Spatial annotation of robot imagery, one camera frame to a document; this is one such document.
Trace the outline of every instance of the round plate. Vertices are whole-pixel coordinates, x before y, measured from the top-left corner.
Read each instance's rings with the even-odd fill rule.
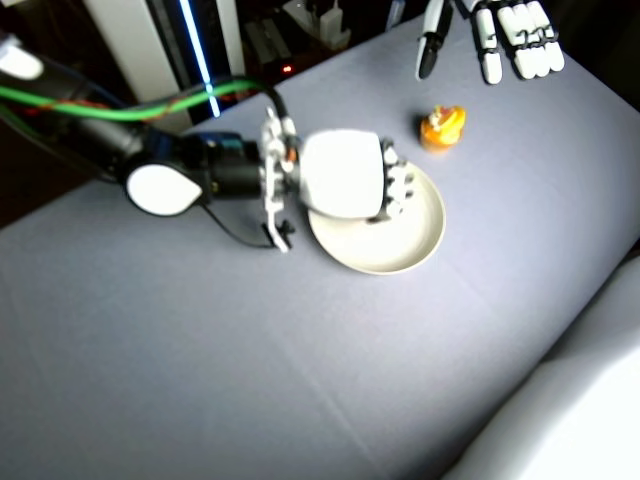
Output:
[[[416,267],[435,252],[446,224],[444,202],[427,175],[413,164],[413,197],[400,216],[386,222],[341,220],[309,211],[311,229],[329,255],[347,267],[390,275]]]

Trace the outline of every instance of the robotic hand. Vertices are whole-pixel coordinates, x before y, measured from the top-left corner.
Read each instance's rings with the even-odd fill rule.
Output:
[[[222,132],[175,137],[148,123],[208,101],[216,91],[242,88],[262,91],[275,105],[275,112],[268,109],[259,142]],[[370,132],[328,130],[301,142],[277,92],[246,77],[196,91],[123,108],[76,72],[0,32],[0,118],[72,165],[121,184],[129,200],[147,213],[174,216],[216,200],[261,198],[264,231],[282,252],[291,247],[292,228],[286,220],[278,225],[276,216],[289,194],[337,218],[386,221],[402,213],[412,178],[391,141]]]
[[[502,80],[502,62],[494,22],[497,17],[505,45],[519,75],[530,80],[559,72],[565,61],[558,33],[538,0],[463,0],[477,27],[477,49],[485,81],[496,85]],[[429,0],[425,11],[424,33],[420,40],[416,76],[426,78],[435,64],[435,55],[444,42],[451,22],[449,0]]]

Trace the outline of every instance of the gray tabletop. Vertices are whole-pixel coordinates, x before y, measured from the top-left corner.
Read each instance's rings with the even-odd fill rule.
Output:
[[[436,182],[447,232],[414,271],[342,267],[296,207],[281,255],[97,183],[0,233],[0,477],[443,471],[640,234],[640,115],[570,59],[485,86],[459,17],[418,83],[418,34],[416,20],[280,88],[303,136],[374,130]],[[468,109],[443,156],[417,137],[436,103]],[[264,105],[201,128],[256,137]],[[257,232],[258,205],[216,208]]]

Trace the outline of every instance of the blue light strip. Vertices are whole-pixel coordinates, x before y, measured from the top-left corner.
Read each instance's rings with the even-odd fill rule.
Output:
[[[200,43],[200,37],[198,36],[198,29],[196,28],[196,22],[193,19],[193,13],[191,12],[191,5],[189,0],[180,0],[180,7],[182,8],[182,15],[184,21],[187,24],[187,30],[189,31],[189,38],[191,39],[191,45],[193,51],[196,54],[196,60],[198,61],[198,68],[200,68],[200,75],[202,81],[207,84],[207,92],[211,93],[213,87],[211,86],[211,75],[209,75],[209,69],[207,68],[207,61],[204,58],[204,52],[202,51],[202,44]],[[211,104],[211,110],[214,117],[220,116],[220,108],[215,97],[209,97],[209,103]]]

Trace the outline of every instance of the gray tablecloth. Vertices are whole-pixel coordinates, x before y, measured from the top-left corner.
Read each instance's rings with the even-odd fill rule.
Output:
[[[485,86],[459,17],[417,83],[419,30],[280,90],[302,135],[374,130],[433,178],[437,254],[365,276],[296,208],[283,256],[197,209],[154,218],[102,184],[67,195],[0,234],[0,477],[432,478],[450,464],[640,234],[640,115],[570,59]],[[469,112],[443,156],[417,137],[436,103]],[[264,105],[202,128],[256,137]],[[256,205],[218,208],[255,229]]]

